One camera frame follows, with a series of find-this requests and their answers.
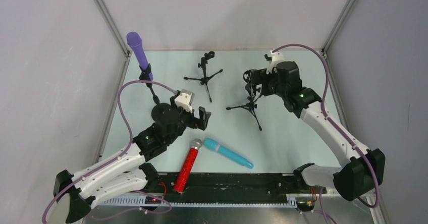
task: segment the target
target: table surface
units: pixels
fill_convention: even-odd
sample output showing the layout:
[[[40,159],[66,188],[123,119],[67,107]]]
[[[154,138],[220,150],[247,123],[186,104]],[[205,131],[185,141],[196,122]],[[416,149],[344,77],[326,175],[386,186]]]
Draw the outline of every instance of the table surface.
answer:
[[[224,71],[208,83],[213,102],[210,103],[205,86],[198,81],[183,77],[200,78],[202,69],[197,67],[203,51],[149,51],[154,81],[174,89],[187,89],[195,93],[192,106],[202,106],[212,112],[205,131],[186,129],[166,152],[150,162],[159,172],[178,172],[194,138],[206,137],[217,140],[235,150],[254,164],[253,169],[240,166],[223,156],[202,148],[193,166],[193,172],[217,173],[292,173],[297,167],[315,162],[321,166],[339,166],[333,153],[321,138],[302,120],[289,113],[282,100],[271,95],[257,102],[256,114],[263,130],[259,131],[255,118],[244,109],[226,110],[228,106],[247,103],[243,73],[248,69],[263,69],[269,64],[263,55],[267,51],[217,51],[208,61],[207,74]],[[312,88],[320,96],[325,83],[323,66],[309,51],[284,51],[287,61],[295,61],[300,69],[303,86]],[[124,82],[137,80],[141,71],[135,56],[131,57]],[[154,85],[161,102],[169,102],[172,94]],[[121,102],[133,135],[149,127],[153,120],[150,112],[154,106],[148,88],[143,84],[128,86],[122,93]],[[328,91],[326,106],[337,118],[333,97]],[[108,157],[124,147],[129,139],[128,131],[116,108],[102,157]]]

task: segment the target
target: tripod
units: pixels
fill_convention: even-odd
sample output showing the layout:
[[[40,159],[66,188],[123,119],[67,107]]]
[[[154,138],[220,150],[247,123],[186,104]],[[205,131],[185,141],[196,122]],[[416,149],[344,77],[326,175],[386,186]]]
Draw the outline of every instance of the tripod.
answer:
[[[234,106],[234,107],[227,107],[226,110],[231,110],[231,109],[236,109],[236,108],[242,108],[245,109],[247,111],[249,111],[255,118],[255,120],[257,121],[257,125],[258,125],[258,129],[261,130],[261,126],[260,123],[258,122],[257,116],[255,114],[254,109],[257,109],[257,100],[260,99],[261,95],[259,95],[259,97],[257,97],[255,100],[255,97],[247,97],[247,99],[250,101],[249,103],[246,103],[245,105],[239,105],[239,106]]]
[[[208,92],[208,97],[209,97],[209,101],[212,103],[212,99],[211,99],[211,95],[209,94],[209,89],[208,89],[208,81],[210,79],[212,79],[215,75],[223,72],[223,69],[220,69],[217,73],[207,77],[206,76],[206,65],[208,64],[208,60],[214,58],[215,54],[213,51],[210,51],[208,53],[205,53],[204,56],[201,58],[201,62],[200,64],[198,64],[198,68],[202,68],[203,71],[203,77],[200,79],[196,79],[196,78],[188,78],[188,77],[184,77],[185,80],[197,80],[200,81],[201,85],[205,85],[206,90]]]

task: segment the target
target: red microphone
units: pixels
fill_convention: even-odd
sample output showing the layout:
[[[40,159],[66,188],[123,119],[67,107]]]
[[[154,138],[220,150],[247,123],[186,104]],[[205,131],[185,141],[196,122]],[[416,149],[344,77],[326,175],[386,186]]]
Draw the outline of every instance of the red microphone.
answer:
[[[183,193],[184,186],[186,186],[187,179],[189,178],[190,171],[192,170],[193,164],[195,163],[196,156],[198,156],[199,149],[203,146],[202,140],[194,139],[190,142],[190,150],[187,154],[186,160],[184,161],[183,167],[178,174],[177,181],[174,185],[174,190]]]

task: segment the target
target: round black base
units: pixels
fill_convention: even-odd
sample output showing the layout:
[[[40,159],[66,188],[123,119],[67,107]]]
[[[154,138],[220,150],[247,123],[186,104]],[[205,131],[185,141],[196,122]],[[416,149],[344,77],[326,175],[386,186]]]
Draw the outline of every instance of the round black base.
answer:
[[[162,112],[165,112],[170,108],[171,106],[167,103],[160,103],[159,105],[156,105],[151,110],[151,118],[156,121],[156,119],[159,119],[159,116],[162,114]]]

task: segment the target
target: white wall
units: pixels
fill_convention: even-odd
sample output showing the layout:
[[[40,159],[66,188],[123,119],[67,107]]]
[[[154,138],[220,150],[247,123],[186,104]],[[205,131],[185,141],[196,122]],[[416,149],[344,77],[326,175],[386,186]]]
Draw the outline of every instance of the white wall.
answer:
[[[328,57],[351,131],[386,155],[392,223],[428,212],[428,0],[360,0]]]
[[[104,0],[145,49],[321,48],[346,0]]]
[[[41,223],[94,159],[123,55],[93,0],[0,0],[0,222]]]

